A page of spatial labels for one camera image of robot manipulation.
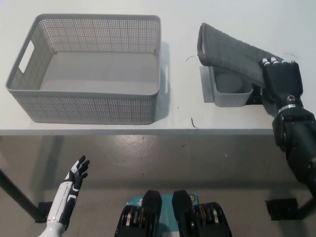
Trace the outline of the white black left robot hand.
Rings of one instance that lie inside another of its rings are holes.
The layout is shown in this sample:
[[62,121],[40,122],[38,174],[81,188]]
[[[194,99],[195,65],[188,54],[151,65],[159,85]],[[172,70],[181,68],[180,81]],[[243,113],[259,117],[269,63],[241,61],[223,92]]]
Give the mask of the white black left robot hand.
[[82,182],[87,177],[90,160],[85,159],[86,157],[83,155],[77,160],[67,173],[64,181],[60,184],[47,221],[54,221],[63,225],[69,224]]

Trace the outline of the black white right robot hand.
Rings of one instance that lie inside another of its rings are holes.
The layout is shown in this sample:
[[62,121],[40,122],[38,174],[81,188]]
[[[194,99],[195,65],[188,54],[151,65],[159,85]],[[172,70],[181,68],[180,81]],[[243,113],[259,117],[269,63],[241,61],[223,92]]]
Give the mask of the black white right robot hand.
[[265,91],[277,110],[295,105],[303,107],[301,96],[303,84],[298,63],[278,61],[276,58],[263,58],[260,61],[265,83]]

